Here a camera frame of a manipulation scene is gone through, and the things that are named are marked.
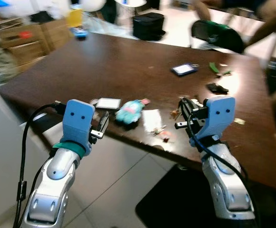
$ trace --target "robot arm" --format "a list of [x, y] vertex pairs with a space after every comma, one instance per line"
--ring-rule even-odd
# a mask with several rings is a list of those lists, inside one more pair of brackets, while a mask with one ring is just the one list
[[42, 167], [42, 181], [28, 200], [21, 228], [60, 228], [68, 202], [68, 190], [75, 179], [75, 170], [91, 144], [103, 137], [108, 113], [102, 117], [98, 131], [91, 129], [94, 107], [70, 100], [63, 118], [63, 137], [53, 158]]
[[200, 152], [202, 170], [210, 184], [217, 218], [228, 222], [229, 227], [236, 227], [238, 223], [257, 227], [253, 203], [239, 176], [196, 143], [198, 140], [238, 172], [241, 171], [240, 164], [231, 155], [228, 146], [220, 141], [222, 132], [234, 120], [235, 99], [218, 96], [204, 100], [202, 105], [197, 100], [183, 98], [179, 106], [186, 122], [176, 123], [175, 127], [186, 128], [191, 146], [197, 147]]

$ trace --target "teal plush toy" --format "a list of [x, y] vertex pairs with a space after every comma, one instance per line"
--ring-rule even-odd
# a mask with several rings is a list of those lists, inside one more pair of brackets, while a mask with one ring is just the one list
[[137, 122], [144, 106], [140, 100], [126, 102], [116, 113], [116, 120], [125, 124]]

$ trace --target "dark brown tabletop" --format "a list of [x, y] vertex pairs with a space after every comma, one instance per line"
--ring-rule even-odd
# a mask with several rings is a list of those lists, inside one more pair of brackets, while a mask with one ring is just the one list
[[[170, 69], [183, 63], [199, 64], [199, 71], [177, 77]], [[216, 79], [209, 62], [227, 64], [232, 76]], [[100, 34], [85, 41], [72, 40], [0, 88], [1, 95], [23, 112], [54, 100], [121, 98], [122, 103], [148, 98], [145, 107], [159, 109], [168, 143], [145, 132], [143, 120], [132, 130], [110, 122], [107, 135], [190, 166], [200, 166], [199, 153], [189, 145], [184, 129], [176, 130], [170, 112], [179, 97], [202, 102], [214, 96], [205, 85], [216, 82], [236, 98], [235, 118], [223, 133], [232, 154], [246, 168], [251, 180], [276, 188], [276, 127], [265, 77], [254, 57], [230, 55], [163, 45]]]

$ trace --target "floor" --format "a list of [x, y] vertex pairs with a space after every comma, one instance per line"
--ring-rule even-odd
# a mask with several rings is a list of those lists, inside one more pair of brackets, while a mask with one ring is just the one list
[[[166, 17], [164, 30], [167, 34], [162, 44], [187, 47], [188, 28], [197, 20], [194, 12], [164, 7], [160, 13]], [[226, 14], [212, 10], [213, 20], [223, 22]], [[259, 21], [246, 21], [250, 28], [244, 35], [250, 36]], [[134, 38], [130, 20], [123, 16], [117, 25], [86, 22], [91, 32], [106, 33], [119, 37]], [[241, 29], [241, 19], [236, 17], [231, 27]], [[258, 57], [265, 66], [274, 35], [246, 50], [247, 55]], [[62, 137], [62, 126], [45, 132], [52, 144]], [[76, 180], [70, 190], [69, 205], [64, 228], [144, 228], [135, 214], [135, 206], [174, 165], [173, 162], [131, 147], [109, 137], [93, 146], [88, 157], [82, 159], [76, 171]], [[0, 228], [10, 228], [12, 218]]]

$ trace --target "yellow object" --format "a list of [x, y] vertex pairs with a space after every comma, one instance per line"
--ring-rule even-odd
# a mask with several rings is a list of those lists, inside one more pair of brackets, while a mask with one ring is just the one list
[[82, 9], [72, 10], [66, 18], [68, 27], [79, 27], [82, 25]]

